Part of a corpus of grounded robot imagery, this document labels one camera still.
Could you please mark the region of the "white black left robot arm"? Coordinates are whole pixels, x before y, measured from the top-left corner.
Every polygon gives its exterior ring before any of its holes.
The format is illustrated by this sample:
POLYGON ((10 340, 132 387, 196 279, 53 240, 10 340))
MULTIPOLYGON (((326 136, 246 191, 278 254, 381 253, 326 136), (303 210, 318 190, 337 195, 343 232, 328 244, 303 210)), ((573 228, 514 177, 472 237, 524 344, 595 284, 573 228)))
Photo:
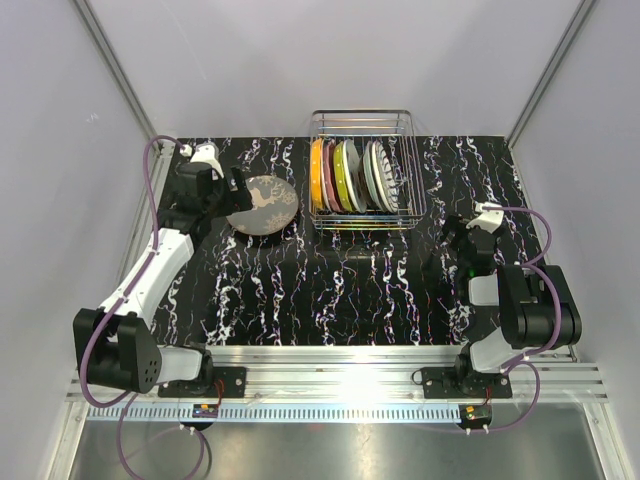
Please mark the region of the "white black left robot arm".
POLYGON ((73 320, 80 385, 92 405, 99 403, 92 385, 123 394, 146 394, 160 385, 194 397, 219 387, 205 347, 161 346, 152 321, 175 276, 209 236, 213 220, 252 207, 240 168, 204 161, 179 167, 174 204, 153 211, 150 241, 133 269, 99 307, 82 308, 73 320))

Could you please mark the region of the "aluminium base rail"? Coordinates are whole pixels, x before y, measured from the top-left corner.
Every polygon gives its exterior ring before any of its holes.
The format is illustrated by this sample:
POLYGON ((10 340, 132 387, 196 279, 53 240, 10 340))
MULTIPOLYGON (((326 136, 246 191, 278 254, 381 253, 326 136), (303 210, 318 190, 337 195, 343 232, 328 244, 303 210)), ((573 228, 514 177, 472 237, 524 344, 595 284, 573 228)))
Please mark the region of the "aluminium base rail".
MULTIPOLYGON (((419 371, 453 364, 458 347, 443 346, 215 346, 214 363, 247 370, 252 403, 372 405, 423 401, 419 371)), ((510 375, 512 401, 605 403, 598 367, 569 349, 534 356, 510 375)))

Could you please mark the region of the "aluminium frame post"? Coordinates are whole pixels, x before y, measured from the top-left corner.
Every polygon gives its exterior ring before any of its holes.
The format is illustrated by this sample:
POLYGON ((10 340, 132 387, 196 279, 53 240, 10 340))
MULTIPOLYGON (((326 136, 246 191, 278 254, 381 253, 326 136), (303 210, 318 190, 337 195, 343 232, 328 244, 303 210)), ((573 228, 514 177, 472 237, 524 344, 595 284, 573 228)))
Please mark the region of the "aluminium frame post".
POLYGON ((92 4, 87 0, 71 0, 70 4, 79 16, 84 28, 95 45, 99 56, 109 71, 118 91, 127 104, 131 114, 137 125, 147 140, 157 135, 156 128, 147 114, 142 102, 136 93, 128 75, 126 74, 122 63, 112 42, 110 41, 106 30, 101 24, 92 4))
POLYGON ((514 126, 506 137, 506 144, 510 150, 516 146, 598 4, 598 0, 580 0, 578 2, 514 126))

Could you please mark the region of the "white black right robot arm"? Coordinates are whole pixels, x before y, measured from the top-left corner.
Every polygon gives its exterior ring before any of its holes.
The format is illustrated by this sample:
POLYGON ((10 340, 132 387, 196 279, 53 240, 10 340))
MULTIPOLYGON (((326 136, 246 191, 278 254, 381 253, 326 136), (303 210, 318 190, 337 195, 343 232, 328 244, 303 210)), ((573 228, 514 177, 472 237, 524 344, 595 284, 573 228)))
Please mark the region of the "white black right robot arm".
POLYGON ((474 219, 449 216, 440 240, 452 236, 456 294, 465 306, 495 307, 499 327, 460 350, 454 365, 425 386, 436 398, 509 398, 508 374, 533 355, 576 344, 582 321, 562 268, 496 263, 502 212, 491 208, 474 219))

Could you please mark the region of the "white watermelon pattern plate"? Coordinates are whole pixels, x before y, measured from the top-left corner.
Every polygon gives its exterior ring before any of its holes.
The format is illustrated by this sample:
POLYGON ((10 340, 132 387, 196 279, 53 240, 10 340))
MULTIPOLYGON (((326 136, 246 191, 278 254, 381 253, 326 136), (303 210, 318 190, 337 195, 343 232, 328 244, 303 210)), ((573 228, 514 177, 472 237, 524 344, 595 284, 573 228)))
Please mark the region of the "white watermelon pattern plate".
POLYGON ((344 141, 344 154, 346 163, 347 188, 350 199, 356 212, 364 214, 367 210, 367 203, 363 194, 363 187, 360 178, 361 158, 356 149, 355 143, 351 139, 344 141))

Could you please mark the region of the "pink polka dot plate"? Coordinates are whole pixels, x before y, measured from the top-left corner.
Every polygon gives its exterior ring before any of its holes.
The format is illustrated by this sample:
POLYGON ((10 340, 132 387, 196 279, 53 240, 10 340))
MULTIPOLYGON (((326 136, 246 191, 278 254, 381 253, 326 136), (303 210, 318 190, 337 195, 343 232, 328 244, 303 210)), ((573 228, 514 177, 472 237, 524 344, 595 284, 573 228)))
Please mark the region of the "pink polka dot plate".
POLYGON ((334 185, 333 174, 333 152, 335 144, 332 140, 325 139, 323 142, 323 182, 326 190, 327 204, 329 208, 335 212, 340 213, 342 211, 341 204, 339 202, 336 187, 334 185))

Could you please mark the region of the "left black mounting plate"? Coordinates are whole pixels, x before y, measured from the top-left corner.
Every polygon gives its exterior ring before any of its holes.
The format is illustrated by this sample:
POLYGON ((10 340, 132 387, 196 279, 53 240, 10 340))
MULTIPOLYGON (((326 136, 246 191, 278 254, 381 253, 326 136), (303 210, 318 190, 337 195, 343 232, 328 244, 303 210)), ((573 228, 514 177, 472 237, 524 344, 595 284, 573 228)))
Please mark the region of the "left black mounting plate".
POLYGON ((196 380, 176 380, 158 389, 161 398, 217 398, 242 399, 245 396, 248 370, 238 366, 214 366, 204 377, 196 380))

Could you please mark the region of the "white blue striped plate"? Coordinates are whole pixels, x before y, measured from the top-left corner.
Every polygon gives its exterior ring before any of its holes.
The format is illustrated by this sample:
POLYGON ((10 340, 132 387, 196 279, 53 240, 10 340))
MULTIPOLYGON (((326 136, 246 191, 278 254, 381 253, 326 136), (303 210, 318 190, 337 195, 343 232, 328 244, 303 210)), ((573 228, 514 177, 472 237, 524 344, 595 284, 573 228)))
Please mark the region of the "white blue striped plate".
POLYGON ((391 161, 383 144, 373 141, 373 171, 379 190, 379 197, 386 211, 397 213, 399 211, 399 187, 394 176, 391 161))

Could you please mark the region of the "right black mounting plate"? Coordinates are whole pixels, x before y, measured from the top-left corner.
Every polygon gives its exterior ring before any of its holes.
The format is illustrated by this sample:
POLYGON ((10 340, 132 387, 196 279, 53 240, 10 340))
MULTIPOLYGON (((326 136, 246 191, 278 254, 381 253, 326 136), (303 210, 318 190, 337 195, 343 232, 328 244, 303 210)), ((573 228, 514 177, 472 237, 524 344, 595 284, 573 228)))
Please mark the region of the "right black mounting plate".
POLYGON ((420 385, 425 399, 510 399, 513 397, 508 377, 495 373, 471 371, 462 376, 453 367, 425 367, 420 370, 420 385))

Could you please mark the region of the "red floral plate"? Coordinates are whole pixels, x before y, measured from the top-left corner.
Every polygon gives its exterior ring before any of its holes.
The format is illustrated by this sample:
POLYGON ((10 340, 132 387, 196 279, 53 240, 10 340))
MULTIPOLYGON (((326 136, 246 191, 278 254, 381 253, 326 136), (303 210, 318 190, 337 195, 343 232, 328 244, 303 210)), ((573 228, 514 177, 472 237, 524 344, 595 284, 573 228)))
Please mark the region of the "red floral plate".
POLYGON ((366 203, 366 208, 367 209, 371 209, 375 206, 373 200, 371 199, 371 196, 369 194, 369 190, 368 190, 368 184, 366 181, 366 177, 364 174, 364 169, 361 168, 359 171, 359 182, 360 182, 360 187, 361 187, 361 192, 362 192, 362 197, 366 203))

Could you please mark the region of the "yellow polka dot plate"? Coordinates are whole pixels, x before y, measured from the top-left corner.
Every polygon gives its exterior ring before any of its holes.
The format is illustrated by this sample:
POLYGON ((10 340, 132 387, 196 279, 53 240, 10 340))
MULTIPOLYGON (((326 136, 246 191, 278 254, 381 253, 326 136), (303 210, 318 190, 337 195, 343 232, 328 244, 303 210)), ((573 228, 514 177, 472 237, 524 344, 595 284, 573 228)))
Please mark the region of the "yellow polka dot plate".
POLYGON ((324 209, 323 191, 322 191, 322 151, 323 140, 315 139, 311 144, 310 155, 310 194, 311 203, 315 210, 324 209))

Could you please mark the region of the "grey reindeer snowflake plate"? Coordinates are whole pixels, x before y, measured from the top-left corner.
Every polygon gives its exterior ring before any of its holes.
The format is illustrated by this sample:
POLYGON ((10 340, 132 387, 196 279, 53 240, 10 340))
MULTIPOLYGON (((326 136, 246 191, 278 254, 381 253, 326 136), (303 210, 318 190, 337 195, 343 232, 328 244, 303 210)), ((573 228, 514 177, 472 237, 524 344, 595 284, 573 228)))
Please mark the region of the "grey reindeer snowflake plate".
POLYGON ((260 175, 249 178, 246 186, 251 194, 252 208, 226 217, 236 231, 252 236, 267 236, 281 231, 296 217, 299 198, 287 181, 260 175))

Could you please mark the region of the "right aluminium frame post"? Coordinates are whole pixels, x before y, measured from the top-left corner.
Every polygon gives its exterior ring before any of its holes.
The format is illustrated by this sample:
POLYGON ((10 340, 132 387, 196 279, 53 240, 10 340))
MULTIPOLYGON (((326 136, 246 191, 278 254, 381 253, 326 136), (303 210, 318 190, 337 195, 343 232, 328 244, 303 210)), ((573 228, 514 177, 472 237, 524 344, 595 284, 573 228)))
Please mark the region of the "right aluminium frame post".
POLYGON ((516 146, 598 4, 598 0, 580 0, 578 2, 514 126, 506 137, 506 144, 510 150, 516 146))

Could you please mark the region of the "lime green polka dot plate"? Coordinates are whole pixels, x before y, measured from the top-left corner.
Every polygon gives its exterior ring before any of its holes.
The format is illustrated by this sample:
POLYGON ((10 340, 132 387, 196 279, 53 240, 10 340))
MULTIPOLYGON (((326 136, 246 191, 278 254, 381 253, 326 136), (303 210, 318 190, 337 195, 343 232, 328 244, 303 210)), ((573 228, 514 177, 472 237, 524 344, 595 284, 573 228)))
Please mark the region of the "lime green polka dot plate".
POLYGON ((348 188, 348 161, 347 147, 352 143, 350 139, 341 141, 333 153, 334 183, 338 194, 339 203, 345 212, 353 213, 355 207, 351 201, 348 188))

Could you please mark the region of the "left aluminium frame post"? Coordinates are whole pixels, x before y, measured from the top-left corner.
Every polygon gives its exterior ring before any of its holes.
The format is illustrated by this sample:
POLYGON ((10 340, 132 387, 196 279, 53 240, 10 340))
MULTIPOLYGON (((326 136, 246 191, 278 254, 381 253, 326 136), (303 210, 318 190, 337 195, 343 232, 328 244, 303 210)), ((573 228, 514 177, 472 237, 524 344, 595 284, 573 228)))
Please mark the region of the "left aluminium frame post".
POLYGON ((147 114, 142 102, 136 93, 128 75, 126 74, 122 63, 112 42, 110 41, 106 30, 101 24, 92 4, 87 0, 71 0, 70 4, 79 16, 84 28, 95 45, 99 56, 109 71, 118 91, 127 104, 131 114, 137 125, 147 140, 157 135, 156 128, 147 114))

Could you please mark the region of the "mint green floral plate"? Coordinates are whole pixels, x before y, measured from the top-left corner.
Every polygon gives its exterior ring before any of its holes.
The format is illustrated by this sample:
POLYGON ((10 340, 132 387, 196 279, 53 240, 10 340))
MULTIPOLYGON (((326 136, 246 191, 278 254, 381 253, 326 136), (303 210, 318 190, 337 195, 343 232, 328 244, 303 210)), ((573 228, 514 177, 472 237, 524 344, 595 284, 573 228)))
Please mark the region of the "mint green floral plate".
POLYGON ((364 178, 367 185, 369 196, 372 200, 372 204, 379 210, 384 212, 383 204, 379 198, 376 180, 372 170, 372 156, 371 156, 372 142, 368 141, 363 154, 363 168, 364 178))

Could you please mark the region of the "black mounting plate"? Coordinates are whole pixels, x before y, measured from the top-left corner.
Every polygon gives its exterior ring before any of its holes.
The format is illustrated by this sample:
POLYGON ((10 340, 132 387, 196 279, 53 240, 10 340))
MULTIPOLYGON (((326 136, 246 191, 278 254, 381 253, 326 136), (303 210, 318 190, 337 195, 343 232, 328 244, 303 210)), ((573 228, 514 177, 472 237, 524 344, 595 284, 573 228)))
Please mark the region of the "black mounting plate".
POLYGON ((245 396, 248 370, 238 366, 214 366, 204 377, 196 380, 176 380, 158 389, 161 398, 217 398, 242 399, 245 396))
POLYGON ((510 399, 513 397, 508 377, 495 373, 471 371, 462 376, 453 367, 425 367, 420 370, 420 385, 425 399, 510 399))

